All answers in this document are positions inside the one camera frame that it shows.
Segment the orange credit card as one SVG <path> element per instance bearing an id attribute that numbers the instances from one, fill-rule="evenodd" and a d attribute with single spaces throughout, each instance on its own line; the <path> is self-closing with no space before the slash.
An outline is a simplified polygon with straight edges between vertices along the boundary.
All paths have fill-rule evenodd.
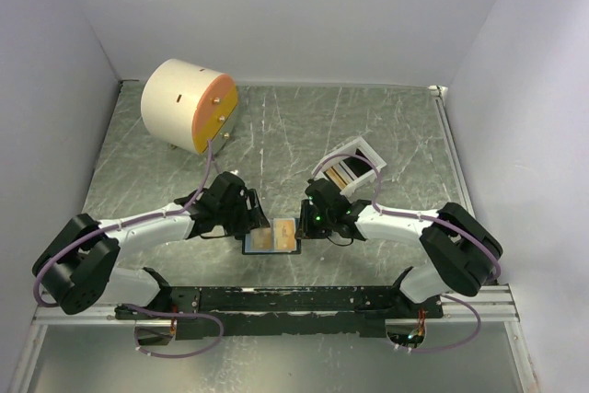
<path id="1" fill-rule="evenodd" d="M 265 252 L 272 249 L 272 232 L 269 227 L 254 229 L 250 232 L 250 249 Z"/>

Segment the gold credit card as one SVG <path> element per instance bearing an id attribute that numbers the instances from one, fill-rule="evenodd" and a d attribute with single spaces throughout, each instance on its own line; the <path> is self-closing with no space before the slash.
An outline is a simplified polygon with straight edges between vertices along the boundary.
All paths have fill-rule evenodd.
<path id="1" fill-rule="evenodd" d="M 275 218 L 273 220 L 273 245 L 280 252 L 296 251 L 296 224 L 294 218 Z"/>

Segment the black card holder wallet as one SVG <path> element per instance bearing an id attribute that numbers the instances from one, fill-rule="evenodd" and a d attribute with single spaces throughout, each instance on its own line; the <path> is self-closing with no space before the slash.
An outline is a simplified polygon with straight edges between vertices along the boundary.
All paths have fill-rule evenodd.
<path id="1" fill-rule="evenodd" d="M 299 220 L 273 218 L 269 227 L 247 233 L 242 240 L 244 255 L 293 255 L 301 253 L 301 240 L 295 236 Z"/>

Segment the white card tray box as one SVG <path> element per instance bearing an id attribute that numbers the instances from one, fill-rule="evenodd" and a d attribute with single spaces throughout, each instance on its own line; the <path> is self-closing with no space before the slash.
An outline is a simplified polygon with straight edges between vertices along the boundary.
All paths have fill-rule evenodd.
<path id="1" fill-rule="evenodd" d="M 326 179 L 323 171 L 333 164 L 344 161 L 357 176 L 355 185 L 341 191 L 341 195 L 351 197 L 361 187 L 376 180 L 387 162 L 368 144 L 363 137 L 357 137 L 349 143 L 332 150 L 325 155 L 312 172 L 312 179 Z"/>

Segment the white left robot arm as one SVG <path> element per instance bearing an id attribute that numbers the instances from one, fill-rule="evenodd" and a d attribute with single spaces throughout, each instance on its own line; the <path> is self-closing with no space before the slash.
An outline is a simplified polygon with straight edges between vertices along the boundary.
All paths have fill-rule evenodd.
<path id="1" fill-rule="evenodd" d="M 67 315 L 95 304 L 121 304 L 162 318 L 172 308 L 172 286 L 152 268 L 123 268 L 125 258 L 166 243 L 206 237 L 217 227 L 241 240 L 268 226 L 256 191 L 225 171 L 210 186 L 147 213 L 118 220 L 74 216 L 33 264 L 34 295 L 46 291 L 53 299 L 50 305 Z"/>

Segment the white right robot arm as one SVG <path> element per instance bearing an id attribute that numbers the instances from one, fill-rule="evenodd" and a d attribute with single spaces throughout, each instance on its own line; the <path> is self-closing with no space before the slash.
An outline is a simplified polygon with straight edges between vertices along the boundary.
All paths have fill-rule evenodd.
<path id="1" fill-rule="evenodd" d="M 312 179 L 301 202 L 299 239 L 336 234 L 355 241 L 390 240 L 424 250 L 427 262 L 409 267 L 394 282 L 390 305 L 412 316 L 425 301 L 448 292 L 473 297 L 500 274 L 502 246 L 464 207 L 448 202 L 425 212 L 376 209 L 368 200 L 350 202 L 328 179 Z"/>

